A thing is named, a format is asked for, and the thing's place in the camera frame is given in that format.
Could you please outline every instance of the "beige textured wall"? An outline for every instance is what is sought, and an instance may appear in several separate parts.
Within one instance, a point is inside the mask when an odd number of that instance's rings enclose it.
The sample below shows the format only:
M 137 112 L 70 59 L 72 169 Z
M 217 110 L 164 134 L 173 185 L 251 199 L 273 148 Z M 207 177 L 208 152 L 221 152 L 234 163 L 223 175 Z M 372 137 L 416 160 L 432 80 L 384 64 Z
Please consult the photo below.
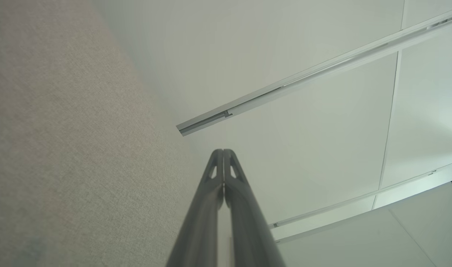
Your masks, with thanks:
M 0 1 L 0 266 L 161 266 L 199 174 L 83 0 Z

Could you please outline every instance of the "ceiling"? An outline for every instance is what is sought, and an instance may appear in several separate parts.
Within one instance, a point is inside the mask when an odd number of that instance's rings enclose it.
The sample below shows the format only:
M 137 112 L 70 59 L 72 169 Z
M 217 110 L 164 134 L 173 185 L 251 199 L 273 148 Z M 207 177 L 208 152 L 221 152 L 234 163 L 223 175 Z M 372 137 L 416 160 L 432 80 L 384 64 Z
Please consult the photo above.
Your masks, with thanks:
M 94 4 L 176 125 L 452 10 L 452 0 Z M 201 164 L 216 148 L 236 152 L 269 224 L 451 164 L 452 28 L 184 138 Z

